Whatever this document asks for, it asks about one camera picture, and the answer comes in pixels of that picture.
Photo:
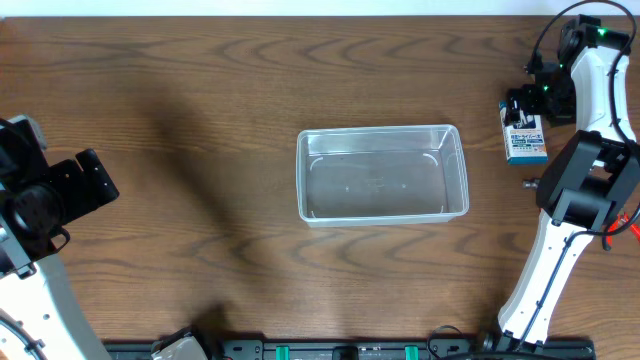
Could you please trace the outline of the blue white screw box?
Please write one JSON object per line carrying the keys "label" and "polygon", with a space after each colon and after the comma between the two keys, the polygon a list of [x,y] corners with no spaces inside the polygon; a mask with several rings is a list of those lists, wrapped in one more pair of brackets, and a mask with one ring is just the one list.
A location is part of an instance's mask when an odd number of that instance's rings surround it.
{"label": "blue white screw box", "polygon": [[540,165],[548,161],[540,115],[525,115],[522,111],[514,123],[507,121],[508,104],[499,104],[500,121],[509,165]]}

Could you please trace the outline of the small claw hammer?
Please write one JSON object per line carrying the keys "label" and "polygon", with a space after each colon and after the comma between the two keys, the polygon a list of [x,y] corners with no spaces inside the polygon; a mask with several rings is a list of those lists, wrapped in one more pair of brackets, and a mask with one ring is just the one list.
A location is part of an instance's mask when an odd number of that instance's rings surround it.
{"label": "small claw hammer", "polygon": [[522,187],[524,189],[536,190],[539,186],[539,183],[539,178],[524,179],[522,181]]}

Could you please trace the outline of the clear plastic container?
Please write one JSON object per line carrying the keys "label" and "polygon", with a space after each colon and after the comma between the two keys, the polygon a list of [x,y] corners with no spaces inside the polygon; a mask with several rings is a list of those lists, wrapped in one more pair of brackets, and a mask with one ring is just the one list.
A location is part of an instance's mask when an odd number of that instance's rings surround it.
{"label": "clear plastic container", "polygon": [[449,124],[304,130],[296,192],[310,227],[446,223],[470,208],[463,146]]}

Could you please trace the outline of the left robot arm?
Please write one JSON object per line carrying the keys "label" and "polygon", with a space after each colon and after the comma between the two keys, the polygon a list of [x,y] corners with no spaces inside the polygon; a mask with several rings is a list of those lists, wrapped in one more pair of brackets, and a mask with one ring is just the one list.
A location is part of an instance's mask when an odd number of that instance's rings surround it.
{"label": "left robot arm", "polygon": [[56,237],[119,191],[92,149],[48,164],[39,125],[1,122],[1,351],[10,359],[106,359],[74,296]]}

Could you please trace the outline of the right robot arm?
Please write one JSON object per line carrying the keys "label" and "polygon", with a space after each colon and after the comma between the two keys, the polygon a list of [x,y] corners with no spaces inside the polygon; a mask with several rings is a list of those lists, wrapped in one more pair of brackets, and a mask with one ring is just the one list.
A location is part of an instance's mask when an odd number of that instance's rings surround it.
{"label": "right robot arm", "polygon": [[539,225],[513,293],[498,313],[500,336],[486,351],[541,353],[554,308],[584,249],[634,226],[623,207],[639,184],[639,144],[626,105],[626,69],[635,35],[580,15],[560,32],[557,59],[534,50],[525,70],[534,81],[511,88],[500,105],[509,163],[546,152],[541,121],[576,132],[538,179]]}

